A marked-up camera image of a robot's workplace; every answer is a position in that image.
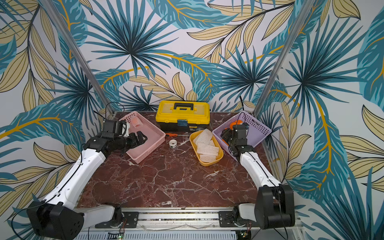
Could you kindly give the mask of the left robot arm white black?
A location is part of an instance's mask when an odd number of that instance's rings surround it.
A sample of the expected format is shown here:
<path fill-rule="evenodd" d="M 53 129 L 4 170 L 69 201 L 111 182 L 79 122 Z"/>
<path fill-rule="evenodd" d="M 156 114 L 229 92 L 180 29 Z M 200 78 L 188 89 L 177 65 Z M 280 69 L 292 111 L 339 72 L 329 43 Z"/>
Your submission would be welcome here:
<path fill-rule="evenodd" d="M 112 152 L 126 152 L 143 145 L 147 139 L 140 131 L 127 136 L 98 134 L 90 138 L 60 183 L 42 202 L 33 201 L 27 208 L 34 233 L 40 237 L 73 240 L 84 228 L 121 221 L 122 213 L 113 205 L 100 205 L 76 212 L 76 201 L 94 172 Z"/>

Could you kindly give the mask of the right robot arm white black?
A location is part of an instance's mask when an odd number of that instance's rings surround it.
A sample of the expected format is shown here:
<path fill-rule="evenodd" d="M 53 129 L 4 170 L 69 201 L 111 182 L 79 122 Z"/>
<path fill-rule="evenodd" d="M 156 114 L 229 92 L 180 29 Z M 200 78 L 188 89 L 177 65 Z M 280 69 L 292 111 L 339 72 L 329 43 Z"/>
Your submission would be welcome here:
<path fill-rule="evenodd" d="M 269 172 L 248 144 L 247 133 L 246 124 L 234 125 L 221 133 L 230 154 L 247 170 L 258 190 L 256 203 L 234 208 L 234 221 L 255 222 L 262 230 L 293 227 L 296 224 L 294 191 Z"/>

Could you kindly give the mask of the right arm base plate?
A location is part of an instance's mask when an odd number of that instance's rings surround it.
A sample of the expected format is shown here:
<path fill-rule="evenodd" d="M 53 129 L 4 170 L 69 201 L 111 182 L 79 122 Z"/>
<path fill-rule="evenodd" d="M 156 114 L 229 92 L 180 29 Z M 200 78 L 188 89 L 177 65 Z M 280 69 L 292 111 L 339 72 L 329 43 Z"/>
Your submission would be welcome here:
<path fill-rule="evenodd" d="M 241 218 L 234 211 L 219 211 L 218 215 L 221 228 L 254 228 L 259 226 L 255 221 Z"/>

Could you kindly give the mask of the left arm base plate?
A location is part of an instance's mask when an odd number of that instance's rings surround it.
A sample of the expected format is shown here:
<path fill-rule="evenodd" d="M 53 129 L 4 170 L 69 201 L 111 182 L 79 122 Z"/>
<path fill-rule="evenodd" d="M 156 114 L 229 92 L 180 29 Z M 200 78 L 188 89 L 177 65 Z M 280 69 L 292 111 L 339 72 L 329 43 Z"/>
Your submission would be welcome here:
<path fill-rule="evenodd" d="M 112 220 L 95 225 L 96 229 L 135 229 L 137 227 L 139 212 L 122 212 L 114 214 Z"/>

